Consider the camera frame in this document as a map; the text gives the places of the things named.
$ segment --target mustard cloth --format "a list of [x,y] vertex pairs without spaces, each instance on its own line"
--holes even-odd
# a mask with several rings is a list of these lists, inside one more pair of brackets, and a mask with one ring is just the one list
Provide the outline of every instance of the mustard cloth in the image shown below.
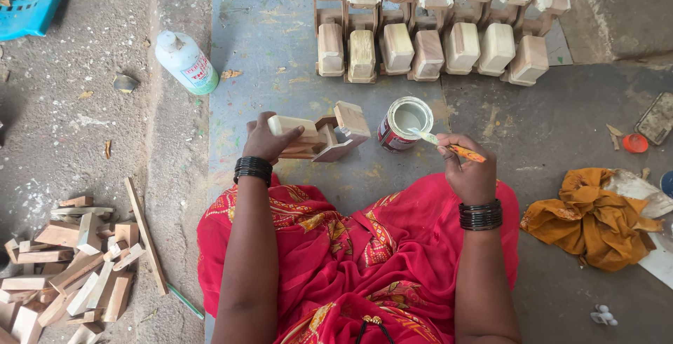
[[635,264],[656,249],[647,232],[661,231],[662,221],[640,216],[647,201],[603,190],[613,173],[606,168],[568,171],[560,200],[533,203],[520,227],[604,271]]

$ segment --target wood shaving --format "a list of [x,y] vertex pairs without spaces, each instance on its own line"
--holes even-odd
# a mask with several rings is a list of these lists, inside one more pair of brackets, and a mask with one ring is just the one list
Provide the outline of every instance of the wood shaving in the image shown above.
[[612,145],[614,146],[614,150],[619,150],[619,141],[617,140],[617,136],[613,133],[610,133],[610,139],[612,140]]
[[143,318],[143,320],[140,321],[140,323],[147,322],[148,320],[154,318],[154,316],[157,314],[157,310],[159,310],[159,309],[155,308],[154,311],[151,314],[147,315],[145,318]]
[[624,136],[624,133],[622,133],[618,129],[608,125],[607,123],[605,125],[608,127],[608,130],[610,130],[610,133],[612,133],[614,136],[617,136],[617,137],[623,137]]
[[232,70],[230,69],[229,71],[224,71],[224,72],[222,73],[222,79],[226,80],[226,79],[228,79],[228,78],[230,78],[230,77],[236,77],[236,76],[240,76],[240,75],[242,75],[242,74],[243,74],[242,72],[239,72],[239,71],[232,71]]
[[85,91],[84,93],[80,94],[80,97],[77,97],[77,99],[89,98],[93,95],[94,95],[94,91],[93,90],[88,90],[88,91]]

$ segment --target plastic bottle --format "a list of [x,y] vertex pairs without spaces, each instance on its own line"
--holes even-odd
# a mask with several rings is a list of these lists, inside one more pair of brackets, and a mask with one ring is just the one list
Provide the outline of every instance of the plastic bottle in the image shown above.
[[154,52],[159,63],[193,94],[208,94],[217,87],[217,72],[189,35],[161,32]]

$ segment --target bottle cap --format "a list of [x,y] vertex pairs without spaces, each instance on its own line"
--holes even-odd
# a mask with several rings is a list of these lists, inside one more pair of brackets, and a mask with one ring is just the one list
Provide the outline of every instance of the bottle cap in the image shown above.
[[175,35],[175,33],[165,30],[160,32],[157,36],[157,44],[161,46],[167,53],[180,50],[182,41]]

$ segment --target wooden stick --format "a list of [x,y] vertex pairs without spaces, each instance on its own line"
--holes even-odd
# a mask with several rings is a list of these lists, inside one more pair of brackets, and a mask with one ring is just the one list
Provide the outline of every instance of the wooden stick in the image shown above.
[[131,262],[136,261],[136,259],[138,259],[145,252],[147,251],[143,249],[143,245],[137,243],[136,245],[130,248],[128,256],[124,257],[123,259],[117,261],[114,264],[113,271],[122,270],[125,266],[129,265]]
[[63,221],[48,221],[44,228],[35,234],[35,241],[55,246],[76,247],[80,227]]
[[28,264],[30,262],[59,262],[72,260],[73,252],[70,249],[63,250],[43,250],[38,252],[19,253],[17,262],[19,264]]
[[68,314],[75,316],[81,314],[86,310],[86,305],[89,302],[89,296],[94,290],[96,283],[98,282],[98,274],[96,272],[91,273],[89,278],[86,280],[82,288],[77,292],[77,296],[73,299],[72,302],[65,309]]
[[19,253],[32,252],[34,250],[43,250],[52,248],[54,245],[46,245],[44,243],[34,242],[32,240],[24,240],[19,243]]
[[100,252],[103,241],[96,235],[96,230],[101,224],[102,222],[98,218],[98,215],[94,213],[82,215],[80,231],[77,235],[77,249],[87,254],[97,254]]
[[124,184],[127,187],[129,192],[130,204],[133,207],[133,213],[135,214],[135,219],[138,220],[138,227],[140,228],[140,235],[143,237],[143,242],[145,243],[145,250],[149,255],[149,264],[152,268],[152,275],[157,282],[157,287],[159,288],[159,295],[165,296],[168,294],[168,288],[166,288],[166,281],[164,280],[164,271],[162,266],[159,263],[159,258],[157,257],[156,249],[154,248],[154,243],[152,242],[152,237],[149,233],[149,228],[147,227],[147,222],[145,221],[145,214],[140,210],[140,203],[138,201],[138,195],[135,191],[135,186],[133,186],[133,181],[130,177],[124,179]]
[[26,275],[5,278],[2,281],[3,290],[42,290],[49,286],[49,279],[53,275]]
[[12,263],[18,264],[18,257],[20,252],[19,243],[23,242],[23,238],[13,238],[9,242],[5,243],[5,250],[9,254],[9,259],[12,260]]
[[114,263],[112,261],[106,261],[103,264],[103,268],[100,270],[100,274],[98,275],[98,280],[96,281],[96,285],[94,286],[94,288],[91,290],[91,293],[89,294],[89,300],[87,301],[87,305],[86,305],[87,308],[97,308],[98,307],[98,301],[100,300],[101,295],[103,295],[103,291],[105,290],[105,285],[107,285],[108,280],[110,279],[110,275],[113,272],[113,266],[114,266]]
[[21,306],[14,321],[12,336],[21,344],[37,344],[42,333],[42,326],[38,323],[41,315],[41,312],[30,310],[24,305]]
[[129,301],[129,290],[132,279],[133,273],[125,272],[114,280],[113,293],[110,296],[110,302],[103,316],[104,322],[116,322],[124,314],[127,302]]
[[63,207],[62,209],[54,209],[51,211],[52,215],[84,215],[88,213],[103,214],[113,213],[112,207]]
[[89,196],[81,196],[78,198],[69,199],[67,201],[59,202],[59,206],[75,206],[75,207],[87,207],[94,204],[94,198]]

